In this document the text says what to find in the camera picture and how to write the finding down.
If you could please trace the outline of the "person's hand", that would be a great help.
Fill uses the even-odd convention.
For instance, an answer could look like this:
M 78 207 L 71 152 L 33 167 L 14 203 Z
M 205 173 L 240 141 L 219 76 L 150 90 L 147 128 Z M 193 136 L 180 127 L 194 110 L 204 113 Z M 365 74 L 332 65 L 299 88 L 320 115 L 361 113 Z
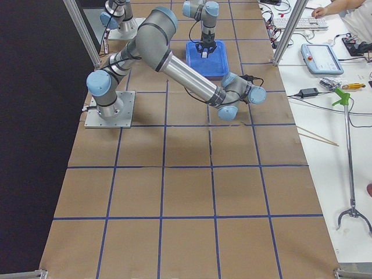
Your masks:
M 327 15 L 327 8 L 324 8 L 324 7 L 319 7 L 312 11 L 312 17 L 316 19 L 321 18 L 326 15 Z

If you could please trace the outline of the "person's forearm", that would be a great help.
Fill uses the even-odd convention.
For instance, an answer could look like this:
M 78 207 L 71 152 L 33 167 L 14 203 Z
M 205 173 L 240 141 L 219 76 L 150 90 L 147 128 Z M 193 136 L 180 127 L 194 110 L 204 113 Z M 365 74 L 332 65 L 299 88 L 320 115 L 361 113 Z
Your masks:
M 335 15 L 345 10 L 352 10 L 360 7 L 365 0 L 336 0 L 324 8 L 324 15 Z

